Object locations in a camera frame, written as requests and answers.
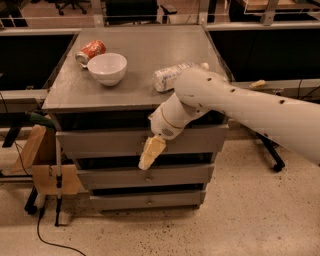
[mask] drawer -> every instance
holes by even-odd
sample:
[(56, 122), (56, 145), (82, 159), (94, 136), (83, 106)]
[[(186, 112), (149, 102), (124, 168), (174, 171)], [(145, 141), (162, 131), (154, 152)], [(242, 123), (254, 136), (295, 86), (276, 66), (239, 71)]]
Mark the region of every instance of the drawer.
[(91, 196), (94, 208), (99, 211), (142, 209), (174, 206), (199, 206), (203, 203), (205, 191), (164, 192), (156, 194), (126, 194), (115, 196)]
[(174, 184), (209, 183), (213, 164), (158, 167), (149, 170), (113, 168), (78, 170), (82, 185), (89, 190)]
[[(163, 154), (219, 152), (227, 124), (185, 129), (176, 139), (167, 141)], [(57, 138), (70, 159), (141, 155), (149, 130), (85, 130), (57, 132)]]

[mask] chair leg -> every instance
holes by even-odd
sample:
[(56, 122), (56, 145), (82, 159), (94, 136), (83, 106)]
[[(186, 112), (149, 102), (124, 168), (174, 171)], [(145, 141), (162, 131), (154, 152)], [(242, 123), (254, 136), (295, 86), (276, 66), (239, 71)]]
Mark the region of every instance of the chair leg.
[(278, 155), (277, 151), (274, 149), (272, 145), (272, 141), (267, 139), (266, 137), (262, 136), (261, 134), (257, 133), (260, 140), (263, 142), (264, 146), (269, 151), (270, 155), (273, 157), (273, 159), (276, 161), (276, 164), (273, 167), (273, 170), (276, 172), (282, 171), (282, 168), (285, 167), (285, 163), (281, 159), (281, 157)]

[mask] cabinet top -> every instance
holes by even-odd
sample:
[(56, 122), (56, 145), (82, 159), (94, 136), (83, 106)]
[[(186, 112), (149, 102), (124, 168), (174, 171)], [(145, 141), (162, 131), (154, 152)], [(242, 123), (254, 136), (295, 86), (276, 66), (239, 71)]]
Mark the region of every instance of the cabinet top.
[[(101, 40), (107, 52), (122, 54), (127, 72), (119, 84), (97, 82), (76, 61), (76, 53), (92, 40)], [(186, 61), (207, 62), (210, 71), (224, 75), (218, 57), (199, 25), (137, 25), (82, 29), (67, 54), (44, 102), (48, 113), (152, 109), (172, 92), (159, 93), (151, 83), (154, 71)]]

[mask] chair wheel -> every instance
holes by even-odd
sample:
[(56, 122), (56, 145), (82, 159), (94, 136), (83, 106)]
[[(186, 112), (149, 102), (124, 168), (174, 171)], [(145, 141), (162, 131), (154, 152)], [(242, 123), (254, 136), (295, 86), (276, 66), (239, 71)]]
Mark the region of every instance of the chair wheel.
[(28, 209), (28, 214), (33, 215), (37, 212), (37, 206), (33, 205)]
[(273, 170), (276, 171), (276, 172), (281, 172), (282, 171), (282, 168), (283, 166), (282, 165), (279, 165), (279, 164), (275, 164), (273, 166)]

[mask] desk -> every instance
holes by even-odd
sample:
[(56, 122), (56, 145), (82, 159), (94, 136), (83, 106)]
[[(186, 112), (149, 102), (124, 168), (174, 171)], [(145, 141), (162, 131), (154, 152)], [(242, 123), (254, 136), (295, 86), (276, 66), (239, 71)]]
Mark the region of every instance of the desk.
[[(75, 54), (102, 40), (108, 52), (128, 60), (124, 79), (114, 87), (95, 81)], [(99, 211), (203, 203), (214, 160), (227, 132), (224, 116), (185, 129), (147, 171), (137, 168), (150, 132), (148, 115), (172, 93), (158, 93), (152, 73), (185, 61), (208, 62), (224, 75), (201, 26), (119, 26), (83, 29), (43, 105), (57, 138), (78, 168), (82, 185)]]
[[(237, 0), (247, 11), (265, 10), (268, 0)], [(301, 10), (318, 8), (313, 4), (296, 3), (294, 0), (279, 0), (277, 10)]]

